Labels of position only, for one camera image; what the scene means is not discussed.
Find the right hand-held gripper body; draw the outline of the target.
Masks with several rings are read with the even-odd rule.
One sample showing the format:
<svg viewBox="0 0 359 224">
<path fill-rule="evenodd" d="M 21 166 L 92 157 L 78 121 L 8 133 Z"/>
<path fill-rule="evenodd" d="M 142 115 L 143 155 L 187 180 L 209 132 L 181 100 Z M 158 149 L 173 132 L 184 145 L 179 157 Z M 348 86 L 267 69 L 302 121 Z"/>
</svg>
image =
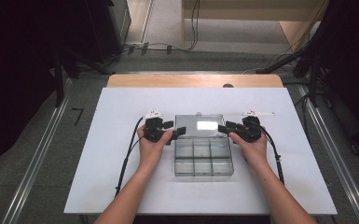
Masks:
<svg viewBox="0 0 359 224">
<path fill-rule="evenodd" d="M 272 142 L 270 134 L 267 132 L 266 128 L 260 124 L 259 117 L 263 116 L 274 116 L 274 113 L 268 112 L 256 112 L 251 110 L 242 114 L 242 127 L 243 131 L 242 139 L 248 143 L 253 143 L 261 137 L 263 133 L 266 135 L 267 139 Z"/>
</svg>

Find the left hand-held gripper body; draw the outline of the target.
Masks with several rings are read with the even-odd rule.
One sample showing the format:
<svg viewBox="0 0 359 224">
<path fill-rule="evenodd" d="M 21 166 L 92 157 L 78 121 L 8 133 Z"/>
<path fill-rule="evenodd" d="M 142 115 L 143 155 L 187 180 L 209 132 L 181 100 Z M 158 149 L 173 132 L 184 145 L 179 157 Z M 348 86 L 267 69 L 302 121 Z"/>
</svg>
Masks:
<svg viewBox="0 0 359 224">
<path fill-rule="evenodd" d="M 163 128 L 163 115 L 156 111 L 152 110 L 145 115 L 145 129 L 144 129 L 144 138 L 148 141 L 157 143 L 161 136 L 165 133 Z"/>
</svg>

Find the clear plastic compartment box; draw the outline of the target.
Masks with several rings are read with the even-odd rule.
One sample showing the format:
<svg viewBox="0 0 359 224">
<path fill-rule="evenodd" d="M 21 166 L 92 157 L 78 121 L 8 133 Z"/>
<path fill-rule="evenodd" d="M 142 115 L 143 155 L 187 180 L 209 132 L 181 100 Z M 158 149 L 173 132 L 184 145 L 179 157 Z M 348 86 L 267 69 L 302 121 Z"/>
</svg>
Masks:
<svg viewBox="0 0 359 224">
<path fill-rule="evenodd" d="M 176 128 L 186 133 L 175 140 L 176 176 L 232 176 L 234 174 L 230 143 L 218 127 L 224 125 L 221 114 L 176 115 Z"/>
</svg>

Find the person's right hand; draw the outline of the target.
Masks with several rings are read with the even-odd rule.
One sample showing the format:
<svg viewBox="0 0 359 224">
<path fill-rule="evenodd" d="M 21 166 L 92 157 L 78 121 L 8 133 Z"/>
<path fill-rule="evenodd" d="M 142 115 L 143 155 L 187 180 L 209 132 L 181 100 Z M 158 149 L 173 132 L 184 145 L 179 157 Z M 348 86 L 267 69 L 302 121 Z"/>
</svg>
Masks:
<svg viewBox="0 0 359 224">
<path fill-rule="evenodd" d="M 242 155 L 254 171 L 260 171 L 268 166 L 267 138 L 262 133 L 261 137 L 253 143 L 248 143 L 236 133 L 230 133 L 229 138 L 242 149 Z"/>
</svg>

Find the person's left hand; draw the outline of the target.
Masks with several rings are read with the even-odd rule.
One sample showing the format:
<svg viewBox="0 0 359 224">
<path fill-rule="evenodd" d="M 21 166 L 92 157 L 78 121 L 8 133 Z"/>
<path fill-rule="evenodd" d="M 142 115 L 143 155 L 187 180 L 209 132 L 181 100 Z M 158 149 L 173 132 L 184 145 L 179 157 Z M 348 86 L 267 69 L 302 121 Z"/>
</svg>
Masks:
<svg viewBox="0 0 359 224">
<path fill-rule="evenodd" d="M 143 171 L 154 171 L 159 163 L 162 155 L 162 149 L 171 139 L 173 132 L 166 131 L 158 142 L 151 142 L 144 138 L 145 126 L 141 126 L 137 130 L 139 137 L 140 162 L 139 168 Z"/>
</svg>

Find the white board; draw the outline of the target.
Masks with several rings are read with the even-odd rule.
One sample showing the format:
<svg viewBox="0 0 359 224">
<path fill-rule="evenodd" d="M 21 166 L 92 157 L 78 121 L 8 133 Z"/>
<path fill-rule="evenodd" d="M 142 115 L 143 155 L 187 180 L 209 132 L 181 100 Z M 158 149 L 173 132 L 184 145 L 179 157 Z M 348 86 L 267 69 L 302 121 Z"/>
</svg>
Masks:
<svg viewBox="0 0 359 224">
<path fill-rule="evenodd" d="M 334 215 L 310 144 L 285 88 L 105 88 L 86 139 L 64 211 L 99 214 L 110 204 L 117 184 L 132 176 L 138 148 L 129 143 L 140 117 L 157 110 L 166 120 L 176 115 L 221 114 L 239 122 L 243 113 L 259 117 L 275 145 L 271 167 L 283 168 L 284 183 L 312 215 Z M 180 177 L 174 173 L 174 147 L 163 150 L 139 208 L 142 215 L 266 215 L 269 208 L 238 146 L 232 148 L 234 174 L 227 177 Z"/>
</svg>

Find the wooden table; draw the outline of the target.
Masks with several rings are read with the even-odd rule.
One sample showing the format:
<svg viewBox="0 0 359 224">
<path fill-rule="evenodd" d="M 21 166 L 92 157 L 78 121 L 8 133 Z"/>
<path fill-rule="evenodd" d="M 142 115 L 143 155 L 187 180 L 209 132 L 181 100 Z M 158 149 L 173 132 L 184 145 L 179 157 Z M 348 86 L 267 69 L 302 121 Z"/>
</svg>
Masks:
<svg viewBox="0 0 359 224">
<path fill-rule="evenodd" d="M 169 75 L 126 74 L 112 75 L 107 88 L 282 88 L 278 75 Z"/>
</svg>

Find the black metal stand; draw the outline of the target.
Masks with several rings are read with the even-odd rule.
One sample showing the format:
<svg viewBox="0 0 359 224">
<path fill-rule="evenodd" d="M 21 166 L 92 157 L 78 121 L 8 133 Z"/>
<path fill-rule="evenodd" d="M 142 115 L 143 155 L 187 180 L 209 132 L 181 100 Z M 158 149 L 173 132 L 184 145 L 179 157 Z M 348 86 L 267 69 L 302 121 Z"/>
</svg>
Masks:
<svg viewBox="0 0 359 224">
<path fill-rule="evenodd" d="M 54 79 L 55 79 L 55 90 L 56 90 L 56 103 L 55 106 L 58 107 L 62 104 L 65 93 L 63 86 L 63 76 L 62 70 L 65 70 L 69 78 L 78 78 L 80 70 L 76 65 L 76 62 L 81 62 L 92 68 L 93 70 L 98 71 L 102 75 L 114 75 L 114 71 L 108 71 L 105 68 L 102 68 L 97 63 L 92 60 L 87 59 L 84 55 L 70 49 L 68 47 L 64 48 L 55 48 L 51 51 L 54 64 Z"/>
<path fill-rule="evenodd" d="M 297 63 L 294 76 L 305 77 L 307 71 L 310 72 L 310 83 L 308 87 L 307 96 L 314 107 L 317 107 L 316 95 L 317 95 L 317 82 L 320 75 L 323 73 L 322 68 L 322 55 L 318 50 L 317 45 L 314 42 L 310 42 L 304 46 L 298 53 L 299 62 Z"/>
</svg>

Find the dark cabinet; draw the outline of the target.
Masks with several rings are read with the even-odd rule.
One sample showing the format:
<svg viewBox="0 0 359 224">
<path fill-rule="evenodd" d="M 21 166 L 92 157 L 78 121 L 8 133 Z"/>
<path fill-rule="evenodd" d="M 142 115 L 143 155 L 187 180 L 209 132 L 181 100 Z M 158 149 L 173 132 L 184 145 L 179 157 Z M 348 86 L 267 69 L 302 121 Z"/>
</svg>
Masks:
<svg viewBox="0 0 359 224">
<path fill-rule="evenodd" d="M 106 61 L 124 49 L 131 25 L 128 0 L 85 0 L 96 37 L 98 60 Z"/>
</svg>

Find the light wooden shelf unit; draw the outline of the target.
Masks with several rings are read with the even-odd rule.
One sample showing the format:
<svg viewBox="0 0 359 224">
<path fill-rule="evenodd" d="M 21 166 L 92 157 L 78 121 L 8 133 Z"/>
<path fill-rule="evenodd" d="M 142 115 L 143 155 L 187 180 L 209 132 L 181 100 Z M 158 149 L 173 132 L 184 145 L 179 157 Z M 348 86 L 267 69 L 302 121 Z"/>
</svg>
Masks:
<svg viewBox="0 0 359 224">
<path fill-rule="evenodd" d="M 185 45 L 185 19 L 197 0 L 181 0 L 181 45 Z M 321 21 L 330 0 L 200 0 L 200 19 L 278 21 L 293 52 L 306 45 L 313 25 Z"/>
</svg>

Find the metal floor rail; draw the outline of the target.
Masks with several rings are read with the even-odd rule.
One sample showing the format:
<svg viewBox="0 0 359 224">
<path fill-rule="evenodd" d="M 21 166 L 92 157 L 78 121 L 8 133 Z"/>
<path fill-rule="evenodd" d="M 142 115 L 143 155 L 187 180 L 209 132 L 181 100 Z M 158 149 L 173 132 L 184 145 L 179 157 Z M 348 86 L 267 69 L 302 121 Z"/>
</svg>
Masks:
<svg viewBox="0 0 359 224">
<path fill-rule="evenodd" d="M 338 179 L 343 187 L 346 197 L 349 200 L 353 212 L 355 213 L 358 221 L 359 221 L 359 188 L 352 177 L 350 170 L 342 159 L 338 146 L 329 132 L 323 116 L 318 107 L 314 107 L 312 102 L 308 102 L 307 109 L 310 113 L 311 119 L 315 128 L 324 144 L 324 149 L 326 150 L 329 159 L 336 171 Z"/>
<path fill-rule="evenodd" d="M 63 88 L 64 97 L 62 102 L 53 110 L 53 113 L 48 121 L 48 126 L 45 129 L 41 140 L 35 150 L 35 153 L 27 167 L 27 170 L 18 185 L 13 199 L 5 213 L 1 224 L 16 224 L 20 217 L 23 206 L 25 205 L 32 187 L 35 183 L 36 177 L 40 167 L 46 157 L 51 141 L 56 133 L 59 123 L 62 119 L 64 110 L 67 107 L 74 81 L 67 78 Z"/>
</svg>

